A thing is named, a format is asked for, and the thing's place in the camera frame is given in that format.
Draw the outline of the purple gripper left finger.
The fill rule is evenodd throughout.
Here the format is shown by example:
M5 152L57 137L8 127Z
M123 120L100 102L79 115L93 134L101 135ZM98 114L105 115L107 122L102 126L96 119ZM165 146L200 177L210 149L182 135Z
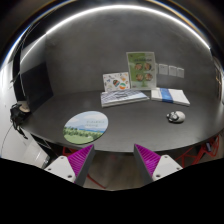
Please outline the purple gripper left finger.
M89 145L68 157L59 156L45 168L45 171L77 185L83 185L94 155L94 145Z

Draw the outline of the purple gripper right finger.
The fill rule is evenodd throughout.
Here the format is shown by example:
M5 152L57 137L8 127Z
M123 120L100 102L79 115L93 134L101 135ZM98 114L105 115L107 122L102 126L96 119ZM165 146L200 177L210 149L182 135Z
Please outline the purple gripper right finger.
M138 144L134 145L134 156L144 182L159 180L182 169L169 155L160 156Z

